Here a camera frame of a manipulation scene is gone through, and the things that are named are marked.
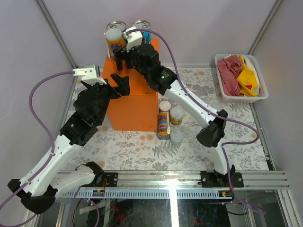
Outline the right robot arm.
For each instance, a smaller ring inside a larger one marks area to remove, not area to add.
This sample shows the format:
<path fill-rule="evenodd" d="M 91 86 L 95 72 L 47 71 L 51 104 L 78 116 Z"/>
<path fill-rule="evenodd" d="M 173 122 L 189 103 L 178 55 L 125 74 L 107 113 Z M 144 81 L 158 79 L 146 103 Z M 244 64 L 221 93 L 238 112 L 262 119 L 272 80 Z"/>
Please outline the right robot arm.
<path fill-rule="evenodd" d="M 220 186 L 228 186 L 233 176 L 221 150 L 227 112 L 209 107 L 188 90 L 175 72 L 161 65 L 159 53 L 151 44 L 141 44 L 129 51 L 126 48 L 115 50 L 114 60 L 118 70 L 122 70 L 123 67 L 135 69 L 152 90 L 177 103 L 197 121 L 202 128 L 196 136 L 197 140 L 213 150 L 216 182 Z"/>

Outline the yellow porridge can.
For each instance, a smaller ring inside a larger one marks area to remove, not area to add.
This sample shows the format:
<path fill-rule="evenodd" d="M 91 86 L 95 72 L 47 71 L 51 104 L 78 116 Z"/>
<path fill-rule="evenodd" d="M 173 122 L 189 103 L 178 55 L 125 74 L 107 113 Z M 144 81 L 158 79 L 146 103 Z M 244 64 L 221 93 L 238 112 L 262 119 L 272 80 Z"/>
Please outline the yellow porridge can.
<path fill-rule="evenodd" d="M 114 60 L 114 51 L 126 47 L 123 32 L 118 28 L 111 28 L 106 31 L 105 38 L 108 46 L 109 57 Z"/>

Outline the orange wooden box shelf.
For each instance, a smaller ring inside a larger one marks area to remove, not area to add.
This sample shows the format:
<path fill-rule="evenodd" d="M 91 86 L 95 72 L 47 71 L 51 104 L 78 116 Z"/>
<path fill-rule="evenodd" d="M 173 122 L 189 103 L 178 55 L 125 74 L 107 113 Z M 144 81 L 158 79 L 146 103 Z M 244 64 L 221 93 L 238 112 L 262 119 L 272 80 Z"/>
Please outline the orange wooden box shelf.
<path fill-rule="evenodd" d="M 110 77 L 116 73 L 129 77 L 130 95 L 110 101 L 107 115 L 115 131 L 156 131 L 158 116 L 158 93 L 152 90 L 145 79 L 134 69 L 118 71 L 114 61 L 106 57 L 102 78 L 112 87 L 116 83 Z"/>

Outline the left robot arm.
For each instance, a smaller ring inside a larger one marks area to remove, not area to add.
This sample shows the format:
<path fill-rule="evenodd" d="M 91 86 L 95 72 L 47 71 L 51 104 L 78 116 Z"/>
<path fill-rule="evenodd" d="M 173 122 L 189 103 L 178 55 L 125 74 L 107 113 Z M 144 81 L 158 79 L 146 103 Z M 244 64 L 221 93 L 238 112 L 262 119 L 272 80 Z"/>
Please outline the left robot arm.
<path fill-rule="evenodd" d="M 88 162 L 65 177 L 55 179 L 55 176 L 72 154 L 98 132 L 110 100 L 130 94 L 128 76 L 120 77 L 114 73 L 110 77 L 116 83 L 115 87 L 108 83 L 108 79 L 103 84 L 96 82 L 94 85 L 81 81 L 85 90 L 78 94 L 73 103 L 75 111 L 60 129 L 54 145 L 27 175 L 8 183 L 9 189 L 31 212 L 44 213 L 58 197 L 74 188 L 97 187 L 103 183 L 104 171 L 95 162 Z"/>

